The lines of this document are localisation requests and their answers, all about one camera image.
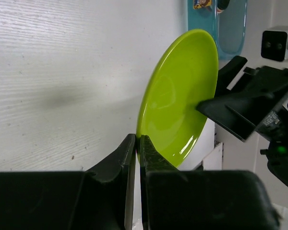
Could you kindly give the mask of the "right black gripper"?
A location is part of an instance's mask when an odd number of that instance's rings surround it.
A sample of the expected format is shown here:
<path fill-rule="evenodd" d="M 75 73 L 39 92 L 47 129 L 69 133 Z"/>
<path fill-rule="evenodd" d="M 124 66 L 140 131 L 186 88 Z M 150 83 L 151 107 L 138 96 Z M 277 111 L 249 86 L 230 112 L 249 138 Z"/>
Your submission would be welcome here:
<path fill-rule="evenodd" d="M 269 141 L 260 154 L 268 170 L 288 187 L 288 69 L 245 67 L 247 59 L 235 56 L 218 71 L 215 97 L 196 109 L 241 141 L 256 130 Z M 243 70 L 231 90 L 227 87 Z M 256 90 L 247 86 L 256 79 Z"/>

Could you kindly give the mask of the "green plate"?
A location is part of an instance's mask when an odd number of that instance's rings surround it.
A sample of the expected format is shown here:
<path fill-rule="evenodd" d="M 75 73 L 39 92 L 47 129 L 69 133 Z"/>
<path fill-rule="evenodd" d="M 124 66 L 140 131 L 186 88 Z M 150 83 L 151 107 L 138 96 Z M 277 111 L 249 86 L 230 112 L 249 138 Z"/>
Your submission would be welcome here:
<path fill-rule="evenodd" d="M 192 151 L 206 123 L 196 110 L 216 92 L 218 53 L 212 36 L 193 29 L 164 52 L 148 81 L 141 102 L 136 136 L 148 136 L 173 166 Z"/>

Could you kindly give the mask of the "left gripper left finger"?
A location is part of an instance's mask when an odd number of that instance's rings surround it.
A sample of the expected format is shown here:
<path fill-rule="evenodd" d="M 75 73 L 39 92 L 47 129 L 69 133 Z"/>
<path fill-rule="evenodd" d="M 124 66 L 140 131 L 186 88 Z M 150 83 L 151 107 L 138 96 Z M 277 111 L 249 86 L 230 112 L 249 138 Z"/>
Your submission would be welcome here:
<path fill-rule="evenodd" d="M 130 230 L 135 135 L 86 171 L 0 172 L 0 230 Z"/>

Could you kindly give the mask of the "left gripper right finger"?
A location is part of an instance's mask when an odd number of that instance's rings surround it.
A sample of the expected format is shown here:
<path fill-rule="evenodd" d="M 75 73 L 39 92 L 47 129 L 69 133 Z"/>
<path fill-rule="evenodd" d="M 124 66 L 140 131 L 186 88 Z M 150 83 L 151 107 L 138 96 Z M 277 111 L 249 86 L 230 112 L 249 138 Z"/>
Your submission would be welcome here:
<path fill-rule="evenodd" d="M 142 223 L 146 230 L 277 230 L 280 217 L 250 171 L 180 171 L 139 139 Z"/>

